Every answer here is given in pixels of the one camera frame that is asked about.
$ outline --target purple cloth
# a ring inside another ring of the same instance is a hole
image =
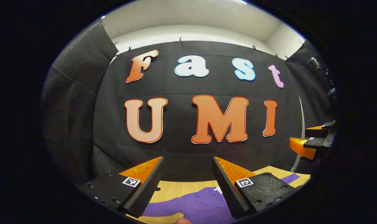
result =
[[[281,180],[287,184],[292,183],[294,180],[298,179],[300,176],[298,176],[296,173],[292,173],[291,175],[282,178]]]
[[[281,180],[289,184],[299,177],[293,173]],[[165,217],[178,212],[183,213],[184,218],[194,224],[229,224],[235,221],[223,194],[220,194],[216,187],[205,187],[198,192],[169,201],[149,203],[143,216]]]

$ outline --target pink letter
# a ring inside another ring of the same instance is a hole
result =
[[[274,82],[277,84],[279,88],[284,88],[284,83],[280,81],[280,77],[278,75],[280,74],[280,71],[276,69],[274,65],[270,65],[268,69],[273,74]]]

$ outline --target ceiling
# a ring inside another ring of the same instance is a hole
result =
[[[107,14],[103,24],[111,39],[156,26],[200,25],[266,42],[281,21],[234,0],[136,0]]]

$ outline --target wooden table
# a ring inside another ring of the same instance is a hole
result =
[[[292,172],[282,170],[282,169],[277,169],[272,166],[264,167],[263,169],[254,171],[254,173],[257,173],[257,174],[264,173],[264,172],[270,172],[279,179],[292,174]],[[300,173],[296,173],[296,174],[300,177],[289,184],[292,187],[297,187],[299,185],[302,185],[310,179],[309,174],[300,174]],[[172,200],[176,197],[181,197],[186,194],[198,192],[204,189],[204,187],[217,187],[217,186],[218,184],[216,180],[202,181],[202,182],[160,181],[158,184],[158,187],[161,190],[154,192],[154,195],[151,198],[150,203],[157,203],[157,202]],[[174,215],[167,216],[167,217],[140,217],[140,218],[134,218],[134,219],[140,220],[141,222],[144,222],[147,224],[173,224],[178,218],[183,218],[183,216],[184,215],[182,213],[176,213]]]

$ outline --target orange plastic piece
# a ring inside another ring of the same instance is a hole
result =
[[[127,169],[119,174],[126,177],[131,177],[131,178],[140,180],[141,184],[143,184],[145,180],[147,180],[147,177],[153,171],[154,167],[158,164],[161,158],[162,156],[157,157],[155,159],[151,159],[145,163],[142,163],[140,165]]]
[[[304,147],[303,145],[307,141],[308,139],[289,138],[289,147],[301,157],[313,159],[316,149]]]
[[[235,181],[241,180],[247,177],[256,176],[255,173],[250,172],[247,169],[244,169],[234,163],[228,162],[227,160],[220,159],[219,157],[215,157],[217,162],[220,164],[223,171],[226,173],[228,179],[231,181],[231,184],[234,186],[235,190],[237,190],[238,194],[239,191],[237,187],[235,187]]]
[[[322,128],[323,128],[322,126],[316,126],[316,127],[307,128],[307,129],[322,129]]]

